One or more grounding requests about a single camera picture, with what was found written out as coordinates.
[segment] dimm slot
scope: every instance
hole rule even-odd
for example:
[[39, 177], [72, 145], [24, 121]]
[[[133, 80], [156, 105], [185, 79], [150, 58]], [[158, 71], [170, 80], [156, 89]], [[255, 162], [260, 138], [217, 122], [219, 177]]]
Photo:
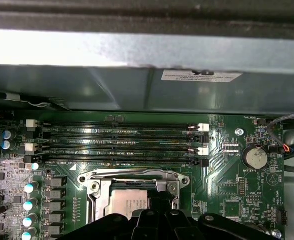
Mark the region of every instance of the dimm slot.
[[[109, 165], [121, 165], [121, 164], [153, 164], [153, 161], [141, 161], [141, 160], [86, 160], [86, 159], [53, 159], [53, 163], [91, 163], [91, 164], [109, 164]], [[193, 165], [188, 161], [157, 161], [159, 165]]]
[[59, 133], [59, 134], [117, 134], [117, 135], [187, 135], [187, 136], [199, 136], [199, 131], [188, 131], [186, 129], [150, 129], [150, 128], [78, 128], [78, 127], [52, 127], [52, 128], [43, 128], [43, 132], [45, 133]]
[[120, 122], [51, 122], [51, 127], [103, 127], [103, 128], [149, 128], [149, 129], [184, 129], [188, 130], [189, 124], [150, 124], [150, 123], [120, 123]]
[[126, 139], [126, 138], [71, 138], [52, 137], [52, 144], [124, 145], [124, 146], [192, 146], [192, 140], [183, 139]]
[[44, 154], [58, 154], [58, 155], [89, 155], [89, 156], [106, 156], [106, 157], [198, 157], [196, 153], [188, 151], [143, 151], [143, 150], [107, 150], [107, 149], [73, 149], [73, 148], [51, 148], [43, 151]]
[[71, 159], [71, 160], [80, 160], [80, 161], [142, 161], [142, 162], [190, 162], [196, 161], [194, 157], [135, 157], [132, 156], [121, 156], [121, 157], [112, 157], [106, 158], [105, 156], [88, 156], [88, 155], [62, 155], [62, 154], [53, 154], [50, 155], [49, 159]]
[[190, 146], [169, 145], [112, 145], [112, 144], [72, 144], [51, 143], [51, 148], [77, 148], [77, 149], [123, 149], [123, 150], [162, 150], [162, 151], [188, 151]]
[[75, 133], [75, 132], [51, 132], [52, 138], [61, 137], [73, 137], [73, 138], [111, 138], [111, 139], [149, 139], [149, 140], [165, 140], [165, 139], [175, 139], [175, 140], [190, 140], [198, 138], [199, 136], [191, 135], [159, 135], [159, 134], [95, 134], [94, 136], [90, 133]]

